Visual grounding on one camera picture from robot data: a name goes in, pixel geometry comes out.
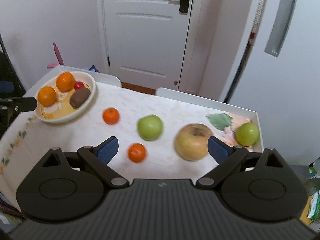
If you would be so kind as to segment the large green apple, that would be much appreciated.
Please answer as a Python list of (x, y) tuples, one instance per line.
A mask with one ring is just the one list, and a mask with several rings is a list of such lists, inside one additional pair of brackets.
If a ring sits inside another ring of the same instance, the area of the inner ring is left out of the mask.
[(147, 141), (157, 140), (163, 132), (163, 121), (156, 115), (148, 115), (137, 121), (140, 137)]

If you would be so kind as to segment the white door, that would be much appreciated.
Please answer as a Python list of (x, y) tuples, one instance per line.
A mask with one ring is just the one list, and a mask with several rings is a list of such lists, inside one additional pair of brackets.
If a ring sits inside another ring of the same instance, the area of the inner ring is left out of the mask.
[(180, 0), (97, 0), (109, 74), (124, 83), (178, 89), (190, 25)]

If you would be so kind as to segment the large orange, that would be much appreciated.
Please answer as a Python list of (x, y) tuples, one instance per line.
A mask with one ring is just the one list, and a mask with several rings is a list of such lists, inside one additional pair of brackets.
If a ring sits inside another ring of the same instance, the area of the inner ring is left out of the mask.
[(56, 79), (56, 87), (60, 92), (67, 92), (73, 89), (75, 78), (71, 72), (63, 72)]
[(50, 107), (57, 100), (56, 91), (50, 86), (42, 87), (38, 92), (37, 99), (43, 107)]

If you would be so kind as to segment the white wardrobe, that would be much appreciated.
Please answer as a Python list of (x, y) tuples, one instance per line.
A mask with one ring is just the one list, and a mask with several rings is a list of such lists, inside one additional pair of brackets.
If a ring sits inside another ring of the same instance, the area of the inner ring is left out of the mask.
[(258, 113), (264, 145), (288, 163), (319, 157), (319, 0), (266, 0), (230, 103)]

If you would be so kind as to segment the yellow apple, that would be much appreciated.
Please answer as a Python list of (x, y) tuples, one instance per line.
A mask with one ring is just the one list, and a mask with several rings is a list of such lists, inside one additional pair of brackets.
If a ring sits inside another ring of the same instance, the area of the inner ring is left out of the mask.
[(188, 124), (176, 134), (176, 153), (187, 161), (198, 161), (208, 155), (208, 139), (214, 133), (204, 124)]

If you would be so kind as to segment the small green apple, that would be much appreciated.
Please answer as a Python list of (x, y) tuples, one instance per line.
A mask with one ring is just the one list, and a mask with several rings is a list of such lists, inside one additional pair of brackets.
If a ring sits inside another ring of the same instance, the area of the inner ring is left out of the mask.
[(259, 129), (251, 122), (244, 123), (236, 130), (235, 139), (242, 146), (252, 146), (259, 139)]

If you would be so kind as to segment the floral tablecloth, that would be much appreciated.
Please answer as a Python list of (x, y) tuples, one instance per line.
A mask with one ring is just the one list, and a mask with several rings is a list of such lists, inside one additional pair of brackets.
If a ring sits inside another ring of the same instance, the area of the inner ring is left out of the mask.
[[(103, 121), (107, 108), (116, 108), (120, 119), (114, 125)], [(140, 137), (137, 121), (156, 115), (163, 121), (162, 135), (154, 141)], [(212, 157), (191, 162), (174, 150), (174, 139), (185, 125), (208, 126), (216, 137), (229, 145), (235, 143), (233, 132), (251, 120), (240, 115), (191, 103), (134, 92), (106, 83), (97, 83), (97, 91), (88, 109), (73, 121), (49, 124), (33, 112), (21, 113), (1, 138), (1, 193), (16, 204), (16, 190), (43, 155), (53, 147), (74, 152), (82, 146), (97, 146), (111, 136), (119, 141), (119, 151), (109, 166), (127, 180), (135, 178), (197, 180), (216, 166)], [(132, 162), (127, 150), (140, 143), (147, 151), (141, 163)]]

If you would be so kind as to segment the red cherry tomato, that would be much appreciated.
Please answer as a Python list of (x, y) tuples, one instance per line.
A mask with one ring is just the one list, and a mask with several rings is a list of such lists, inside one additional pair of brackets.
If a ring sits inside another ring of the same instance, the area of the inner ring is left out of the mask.
[(78, 89), (81, 89), (81, 88), (85, 88), (85, 84), (81, 81), (76, 81), (74, 84), (73, 84), (73, 88), (74, 90), (78, 90)]

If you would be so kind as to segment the white duck pattern bowl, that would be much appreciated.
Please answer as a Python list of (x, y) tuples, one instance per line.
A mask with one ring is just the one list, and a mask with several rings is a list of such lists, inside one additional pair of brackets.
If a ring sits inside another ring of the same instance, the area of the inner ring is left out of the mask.
[(82, 106), (80, 106), (78, 109), (73, 109), (69, 104), (69, 100), (75, 90), (73, 88), (64, 93), (60, 92), (56, 87), (56, 79), (58, 76), (56, 76), (54, 79), (51, 79), (49, 82), (45, 83), (42, 86), (50, 86), (55, 89), (57, 100), (53, 105), (51, 105), (50, 107), (43, 107), (38, 102), (37, 95), (42, 87), (37, 91), (37, 94), (35, 95), (35, 98), (37, 100), (37, 107), (34, 111), (34, 114), (38, 119), (49, 124), (63, 124), (65, 122), (76, 119), (78, 116), (84, 113), (84, 111), (87, 110), (89, 106), (91, 106), (93, 98), (97, 91), (97, 85), (93, 77), (88, 74), (77, 74), (76, 77), (74, 77), (75, 81), (83, 82), (85, 84), (85, 88), (88, 88), (91, 91), (91, 94), (88, 99), (82, 104)]

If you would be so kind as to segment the white tray right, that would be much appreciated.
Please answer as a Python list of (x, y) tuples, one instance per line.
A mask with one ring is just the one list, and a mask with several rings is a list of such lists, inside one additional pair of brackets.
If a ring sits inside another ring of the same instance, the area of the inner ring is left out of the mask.
[(229, 112), (229, 113), (240, 115), (244, 118), (247, 118), (251, 120), (251, 122), (253, 122), (253, 124), (255, 124), (259, 128), (259, 133), (260, 133), (260, 137), (258, 141), (253, 145), (253, 151), (262, 152), (264, 150), (263, 137), (262, 137), (261, 127), (260, 127), (259, 116), (257, 112), (244, 109), (241, 107), (229, 105), (223, 102), (211, 100), (208, 98), (203, 98), (193, 94), (187, 94), (184, 92), (179, 92), (176, 90), (162, 88), (162, 87), (156, 89), (156, 96), (171, 99), (171, 100), (191, 103), (193, 105), (217, 109), (220, 111)]

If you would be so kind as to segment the brown kiwi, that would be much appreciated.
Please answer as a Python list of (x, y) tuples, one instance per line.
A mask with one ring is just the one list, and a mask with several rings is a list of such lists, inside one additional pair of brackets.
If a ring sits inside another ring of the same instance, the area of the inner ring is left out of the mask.
[(77, 89), (69, 100), (69, 104), (73, 109), (78, 109), (88, 99), (91, 91), (88, 88)]

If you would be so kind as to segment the small tangerine with stem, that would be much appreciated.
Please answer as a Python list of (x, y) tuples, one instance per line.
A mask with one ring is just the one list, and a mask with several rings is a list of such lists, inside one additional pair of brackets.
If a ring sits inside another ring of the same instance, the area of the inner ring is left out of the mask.
[(116, 108), (107, 108), (102, 113), (103, 121), (108, 125), (116, 124), (120, 119), (119, 111)]

